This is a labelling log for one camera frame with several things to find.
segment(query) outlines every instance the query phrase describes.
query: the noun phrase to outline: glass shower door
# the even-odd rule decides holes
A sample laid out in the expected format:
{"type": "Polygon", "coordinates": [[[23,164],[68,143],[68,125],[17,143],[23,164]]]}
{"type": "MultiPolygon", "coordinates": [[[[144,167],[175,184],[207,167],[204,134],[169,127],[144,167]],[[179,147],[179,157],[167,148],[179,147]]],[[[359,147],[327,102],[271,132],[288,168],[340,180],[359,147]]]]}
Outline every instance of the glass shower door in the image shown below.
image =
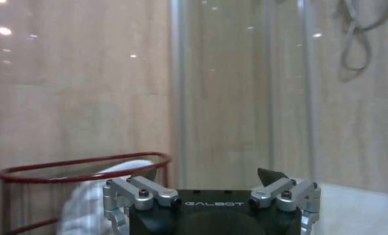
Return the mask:
{"type": "Polygon", "coordinates": [[[297,109],[305,113],[305,97],[301,87],[297,92],[284,86],[303,82],[304,76],[292,77],[289,72],[295,72],[296,67],[304,71],[304,64],[288,63],[296,59],[292,57],[296,55],[289,54],[288,44],[296,37],[284,37],[295,32],[277,27],[297,21],[297,12],[296,15],[288,13],[289,19],[277,18],[272,12],[276,7],[287,8],[287,2],[173,1],[179,4],[183,188],[252,188],[259,185],[259,167],[292,169],[285,173],[307,176],[285,164],[291,151],[296,155],[289,158],[307,155],[307,140],[301,138],[303,146],[297,147],[299,142],[291,141],[296,129],[289,128],[301,125],[297,129],[305,130],[305,119],[295,119],[297,109]],[[275,56],[280,52],[285,57],[275,56]]]}

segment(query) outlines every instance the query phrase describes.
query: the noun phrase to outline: white cloth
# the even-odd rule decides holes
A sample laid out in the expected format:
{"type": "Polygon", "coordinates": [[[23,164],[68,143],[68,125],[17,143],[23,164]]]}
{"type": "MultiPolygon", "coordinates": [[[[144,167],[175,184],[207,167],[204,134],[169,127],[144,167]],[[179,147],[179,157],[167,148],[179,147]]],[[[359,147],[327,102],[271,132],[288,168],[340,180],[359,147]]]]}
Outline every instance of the white cloth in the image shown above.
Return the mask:
{"type": "MultiPolygon", "coordinates": [[[[100,173],[127,170],[151,165],[148,160],[121,163],[100,173]]],[[[64,204],[57,225],[57,235],[111,235],[111,222],[104,217],[103,185],[105,180],[85,181],[75,189],[71,199],[64,204]]]]}

